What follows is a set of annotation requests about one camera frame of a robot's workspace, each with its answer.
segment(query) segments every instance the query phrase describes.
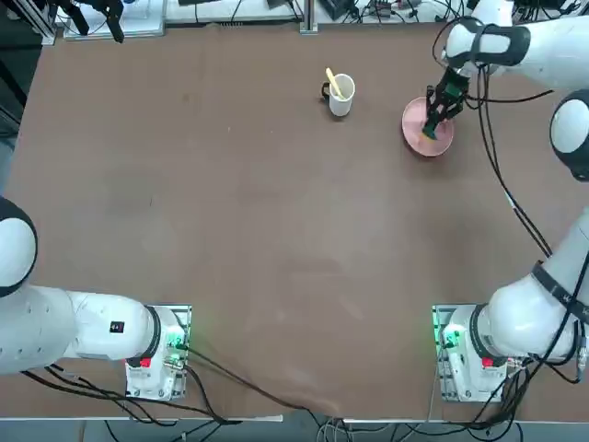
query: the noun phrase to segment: white cup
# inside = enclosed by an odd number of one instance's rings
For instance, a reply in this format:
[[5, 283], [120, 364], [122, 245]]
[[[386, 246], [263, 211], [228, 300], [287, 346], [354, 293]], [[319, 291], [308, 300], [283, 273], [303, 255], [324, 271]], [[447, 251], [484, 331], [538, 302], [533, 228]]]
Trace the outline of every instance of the white cup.
[[[335, 76], [335, 81], [340, 87], [343, 99], [336, 95], [335, 90], [333, 90], [333, 86], [329, 81], [323, 83], [321, 95], [323, 95], [323, 99], [329, 101], [329, 109], [333, 115], [336, 117], [344, 117], [352, 107], [353, 96], [356, 93], [356, 85], [353, 83], [352, 78], [345, 74], [337, 74]], [[327, 87], [329, 87], [329, 94], [325, 91]]]

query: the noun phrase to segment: brown table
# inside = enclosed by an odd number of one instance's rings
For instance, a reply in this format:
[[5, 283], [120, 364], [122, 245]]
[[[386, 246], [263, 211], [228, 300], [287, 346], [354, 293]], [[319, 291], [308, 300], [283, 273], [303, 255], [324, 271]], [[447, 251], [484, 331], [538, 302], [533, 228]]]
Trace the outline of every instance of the brown table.
[[[475, 112], [435, 161], [403, 145], [405, 104], [442, 74], [439, 28], [391, 28], [184, 29], [44, 49], [7, 192], [39, 230], [32, 282], [190, 303], [192, 344], [276, 395], [331, 415], [424, 419], [432, 304], [486, 301], [540, 255]], [[357, 85], [344, 122], [318, 101], [327, 64]], [[491, 85], [503, 98], [539, 90]], [[491, 106], [505, 179], [553, 244], [587, 203], [549, 148], [557, 99]], [[69, 366], [124, 387], [120, 364]], [[201, 372], [219, 413], [283, 410]], [[0, 390], [3, 416], [120, 413], [21, 376]], [[518, 418], [589, 421], [588, 394], [545, 373]], [[185, 403], [202, 404], [196, 389]], [[476, 409], [436, 395], [433, 418]]]

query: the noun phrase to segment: pink plate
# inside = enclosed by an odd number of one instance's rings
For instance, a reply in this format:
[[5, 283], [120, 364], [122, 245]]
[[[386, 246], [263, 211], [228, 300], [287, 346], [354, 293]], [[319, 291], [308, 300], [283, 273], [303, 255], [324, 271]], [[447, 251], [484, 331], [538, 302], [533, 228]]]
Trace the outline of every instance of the pink plate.
[[438, 157], [442, 155], [454, 137], [454, 124], [451, 120], [440, 122], [435, 128], [435, 137], [432, 140], [422, 134], [425, 124], [425, 97], [419, 97], [407, 105], [403, 111], [401, 127], [407, 144], [418, 154], [424, 157]]

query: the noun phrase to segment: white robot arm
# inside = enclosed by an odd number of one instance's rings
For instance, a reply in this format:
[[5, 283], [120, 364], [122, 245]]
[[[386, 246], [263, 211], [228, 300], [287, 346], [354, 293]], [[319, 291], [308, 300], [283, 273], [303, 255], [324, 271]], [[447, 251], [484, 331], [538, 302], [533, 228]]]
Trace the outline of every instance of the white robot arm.
[[37, 258], [30, 218], [0, 197], [0, 375], [48, 366], [62, 357], [126, 360], [133, 396], [181, 396], [188, 335], [170, 308], [115, 295], [26, 283]]
[[[502, 66], [572, 91], [554, 112], [550, 142], [575, 179], [589, 180], [589, 17], [512, 26], [513, 7], [505, 0], [480, 0], [472, 17], [452, 28], [445, 45], [448, 68], [429, 90], [423, 133], [433, 137], [437, 123], [461, 112], [468, 81], [482, 64], [492, 72]], [[546, 262], [497, 290], [489, 304], [456, 309], [442, 338], [459, 400], [486, 401], [505, 378], [507, 358], [547, 352], [588, 252], [586, 211]], [[579, 321], [584, 330], [589, 321], [589, 284], [582, 285], [577, 301], [551, 360], [578, 351], [573, 324]]]

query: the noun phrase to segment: yellow spoon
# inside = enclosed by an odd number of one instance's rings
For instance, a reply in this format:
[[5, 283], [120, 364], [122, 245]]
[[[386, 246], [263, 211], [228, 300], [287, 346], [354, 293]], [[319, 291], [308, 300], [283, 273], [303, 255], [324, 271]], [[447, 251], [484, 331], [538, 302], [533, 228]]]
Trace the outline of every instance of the yellow spoon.
[[337, 95], [340, 99], [345, 99], [343, 97], [343, 94], [341, 93], [340, 87], [338, 86], [338, 82], [335, 81], [335, 76], [333, 76], [331, 69], [326, 68], [325, 74], [328, 76], [328, 80], [331, 83], [331, 85], [333, 86], [333, 90], [335, 90], [335, 95]]

